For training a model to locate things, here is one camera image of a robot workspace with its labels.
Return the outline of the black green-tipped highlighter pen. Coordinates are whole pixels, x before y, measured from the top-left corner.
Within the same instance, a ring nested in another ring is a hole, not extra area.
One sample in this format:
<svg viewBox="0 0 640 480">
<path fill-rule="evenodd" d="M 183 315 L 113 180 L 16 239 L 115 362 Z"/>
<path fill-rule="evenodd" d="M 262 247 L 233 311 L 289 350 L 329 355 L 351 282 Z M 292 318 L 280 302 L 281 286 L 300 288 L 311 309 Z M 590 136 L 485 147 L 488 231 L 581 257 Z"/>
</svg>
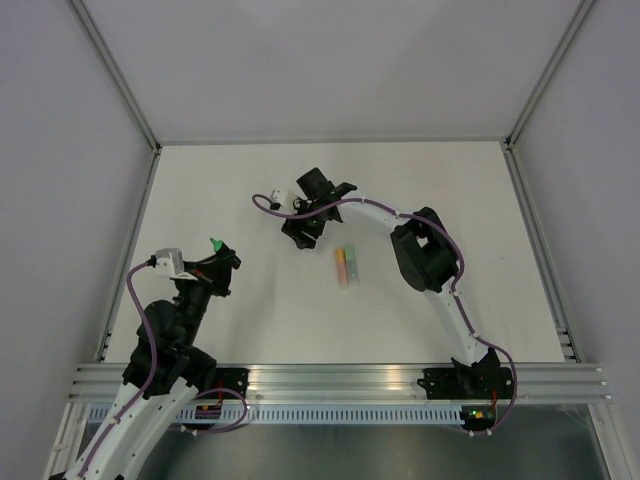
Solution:
<svg viewBox="0 0 640 480">
<path fill-rule="evenodd" d="M 210 243 L 212 244 L 215 252 L 220 251 L 221 248 L 224 246 L 224 242 L 222 240 L 217 240 L 214 238 L 210 238 Z"/>
</svg>

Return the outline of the light green pen cap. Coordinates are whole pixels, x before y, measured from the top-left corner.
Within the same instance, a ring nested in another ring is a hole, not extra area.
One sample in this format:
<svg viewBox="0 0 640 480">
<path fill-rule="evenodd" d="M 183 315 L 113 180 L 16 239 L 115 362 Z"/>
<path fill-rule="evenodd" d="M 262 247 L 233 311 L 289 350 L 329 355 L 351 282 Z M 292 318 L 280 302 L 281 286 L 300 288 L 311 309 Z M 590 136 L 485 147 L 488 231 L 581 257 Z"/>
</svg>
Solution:
<svg viewBox="0 0 640 480">
<path fill-rule="evenodd" d="M 345 260 L 347 262 L 351 262 L 351 263 L 357 262 L 356 250 L 352 244 L 347 244 L 344 246 L 344 255 L 345 255 Z"/>
</svg>

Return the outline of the orange highlighter pen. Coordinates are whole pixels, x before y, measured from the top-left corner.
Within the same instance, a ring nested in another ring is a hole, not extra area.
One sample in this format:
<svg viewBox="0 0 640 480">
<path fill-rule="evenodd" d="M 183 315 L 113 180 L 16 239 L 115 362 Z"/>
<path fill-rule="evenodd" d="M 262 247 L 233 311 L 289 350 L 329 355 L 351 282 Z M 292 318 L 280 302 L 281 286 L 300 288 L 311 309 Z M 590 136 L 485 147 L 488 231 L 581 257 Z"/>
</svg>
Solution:
<svg viewBox="0 0 640 480">
<path fill-rule="evenodd" d="M 336 271 L 337 271 L 339 287 L 341 289 L 348 289 L 348 275 L 346 270 L 346 264 L 343 261 L 337 261 Z"/>
</svg>

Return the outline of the light green highlighter pen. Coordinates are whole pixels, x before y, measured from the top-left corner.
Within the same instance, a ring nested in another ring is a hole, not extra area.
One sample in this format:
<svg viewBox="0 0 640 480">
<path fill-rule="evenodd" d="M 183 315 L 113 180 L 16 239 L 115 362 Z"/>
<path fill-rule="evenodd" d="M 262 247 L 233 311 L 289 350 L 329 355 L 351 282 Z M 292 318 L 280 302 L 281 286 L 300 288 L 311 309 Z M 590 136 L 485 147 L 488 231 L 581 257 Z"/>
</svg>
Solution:
<svg viewBox="0 0 640 480">
<path fill-rule="evenodd" d="M 359 272 L 356 260 L 347 260 L 347 275 L 349 288 L 357 288 L 360 285 Z"/>
</svg>

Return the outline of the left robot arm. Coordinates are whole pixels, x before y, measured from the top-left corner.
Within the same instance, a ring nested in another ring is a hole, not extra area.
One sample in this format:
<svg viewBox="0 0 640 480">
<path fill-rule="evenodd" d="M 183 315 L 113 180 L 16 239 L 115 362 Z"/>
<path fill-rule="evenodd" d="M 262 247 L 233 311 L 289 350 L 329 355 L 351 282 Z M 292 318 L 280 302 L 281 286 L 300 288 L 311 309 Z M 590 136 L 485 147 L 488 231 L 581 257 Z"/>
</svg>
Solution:
<svg viewBox="0 0 640 480">
<path fill-rule="evenodd" d="M 135 479 L 190 401 L 213 394 L 246 401 L 244 394 L 217 382 L 216 360 L 194 345 L 210 300 L 230 295 L 232 274 L 241 266 L 223 241 L 212 245 L 213 254 L 197 261 L 184 260 L 178 248 L 158 250 L 127 274 L 126 287 L 141 319 L 138 343 L 106 417 L 58 478 Z M 173 281 L 176 296 L 143 306 L 133 277 L 146 268 Z"/>
</svg>

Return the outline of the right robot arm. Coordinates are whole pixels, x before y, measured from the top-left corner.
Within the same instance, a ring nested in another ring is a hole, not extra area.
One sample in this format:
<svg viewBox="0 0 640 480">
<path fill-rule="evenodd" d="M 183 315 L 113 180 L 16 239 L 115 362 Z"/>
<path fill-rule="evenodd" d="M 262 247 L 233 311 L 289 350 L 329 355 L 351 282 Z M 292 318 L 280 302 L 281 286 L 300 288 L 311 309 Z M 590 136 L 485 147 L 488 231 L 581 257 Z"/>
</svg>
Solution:
<svg viewBox="0 0 640 480">
<path fill-rule="evenodd" d="M 512 371 L 497 349 L 471 325 L 457 284 L 464 272 L 460 249 L 429 207 L 414 213 L 394 210 L 365 197 L 355 185 L 334 185 L 317 168 L 297 180 L 303 195 L 291 201 L 293 215 L 282 232 L 300 249 L 313 249 L 329 221 L 369 223 L 387 233 L 403 280 L 432 305 L 453 347 L 452 365 L 427 368 L 417 384 L 429 399 L 506 399 L 513 394 Z"/>
</svg>

